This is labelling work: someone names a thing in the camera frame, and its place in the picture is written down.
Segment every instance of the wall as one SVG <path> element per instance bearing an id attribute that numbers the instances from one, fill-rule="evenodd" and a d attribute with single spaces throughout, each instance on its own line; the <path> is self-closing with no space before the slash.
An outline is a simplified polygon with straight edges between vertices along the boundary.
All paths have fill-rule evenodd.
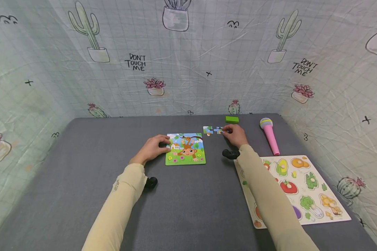
<path id="1" fill-rule="evenodd" d="M 377 0 L 176 5 L 0 1 L 0 224 L 72 118 L 279 113 L 377 243 Z"/>

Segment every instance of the black clip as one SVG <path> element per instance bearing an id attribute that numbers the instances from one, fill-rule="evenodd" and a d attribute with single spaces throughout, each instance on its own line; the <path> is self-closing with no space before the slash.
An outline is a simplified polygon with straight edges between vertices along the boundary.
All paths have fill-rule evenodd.
<path id="1" fill-rule="evenodd" d="M 229 151 L 228 149 L 225 149 L 222 151 L 222 155 L 225 156 L 228 159 L 237 159 L 240 156 L 239 151 Z"/>
<path id="2" fill-rule="evenodd" d="M 158 180 L 155 177 L 147 178 L 147 182 L 145 183 L 145 188 L 154 189 L 154 187 L 158 184 Z"/>

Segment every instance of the long sleeve shirt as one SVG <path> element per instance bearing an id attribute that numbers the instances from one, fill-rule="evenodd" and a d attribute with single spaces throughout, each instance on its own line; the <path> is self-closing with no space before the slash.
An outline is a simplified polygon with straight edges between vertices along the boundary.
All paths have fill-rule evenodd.
<path id="1" fill-rule="evenodd" d="M 300 225 L 292 205 L 251 146 L 242 145 L 237 161 L 278 251 L 317 251 Z M 131 210 L 146 183 L 144 167 L 130 164 L 117 177 L 91 227 L 83 251 L 119 251 Z"/>

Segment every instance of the corn puzzle piece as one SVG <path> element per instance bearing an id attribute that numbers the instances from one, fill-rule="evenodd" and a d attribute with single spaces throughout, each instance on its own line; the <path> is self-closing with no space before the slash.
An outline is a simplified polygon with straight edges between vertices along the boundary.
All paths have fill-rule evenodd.
<path id="1" fill-rule="evenodd" d="M 211 136 L 211 134 L 213 134 L 212 129 L 213 129 L 212 127 L 202 127 L 204 134 L 206 134 L 207 136 Z"/>
<path id="2" fill-rule="evenodd" d="M 221 134 L 222 133 L 222 127 L 216 127 L 214 129 L 214 132 L 216 132 L 217 134 Z"/>

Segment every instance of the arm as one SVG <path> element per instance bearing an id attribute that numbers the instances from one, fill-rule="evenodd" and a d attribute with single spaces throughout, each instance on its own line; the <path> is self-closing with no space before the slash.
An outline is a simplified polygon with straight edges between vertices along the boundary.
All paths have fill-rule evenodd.
<path id="1" fill-rule="evenodd" d="M 241 152 L 237 159 L 238 164 L 246 175 L 250 191 L 276 249 L 278 251 L 318 250 L 297 220 L 287 196 L 247 142 L 244 130 L 239 125 L 228 125 L 223 127 L 223 131 L 223 135 Z"/>
<path id="2" fill-rule="evenodd" d="M 160 143 L 170 144 L 169 137 L 157 135 L 148 139 L 124 172 L 117 177 L 88 233 L 82 251 L 120 250 L 131 210 L 141 196 L 147 180 L 144 174 L 145 164 L 162 153 L 170 152 L 170 148 L 159 147 Z"/>

